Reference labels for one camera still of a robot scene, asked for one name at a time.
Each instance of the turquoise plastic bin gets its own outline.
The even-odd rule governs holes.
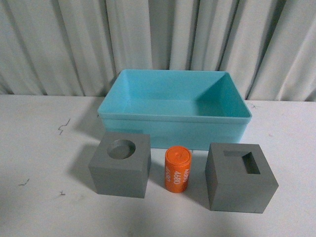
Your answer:
[[[238,143],[252,117],[230,75],[207,71],[123,70],[98,113],[107,131],[192,150]]]

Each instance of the curtain fold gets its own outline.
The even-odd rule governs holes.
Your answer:
[[[316,101],[314,0],[2,0],[0,94],[104,96],[123,69],[228,71]]]

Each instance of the gray block with round hole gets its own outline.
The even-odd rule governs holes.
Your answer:
[[[211,143],[205,176],[210,210],[263,213],[278,188],[259,145]]]
[[[98,194],[144,198],[150,166],[149,135],[106,132],[88,167]]]

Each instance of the orange cylinder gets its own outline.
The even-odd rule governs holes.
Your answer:
[[[170,147],[165,153],[164,184],[168,191],[183,192],[187,186],[190,175],[192,154],[181,146]]]

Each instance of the white table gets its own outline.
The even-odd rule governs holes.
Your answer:
[[[164,188],[165,150],[152,149],[144,199],[96,194],[87,165],[104,132],[102,100],[0,96],[0,236],[316,235],[316,103],[246,102],[241,143],[260,144],[279,183],[252,214],[209,210],[207,151],[193,151],[184,193]]]

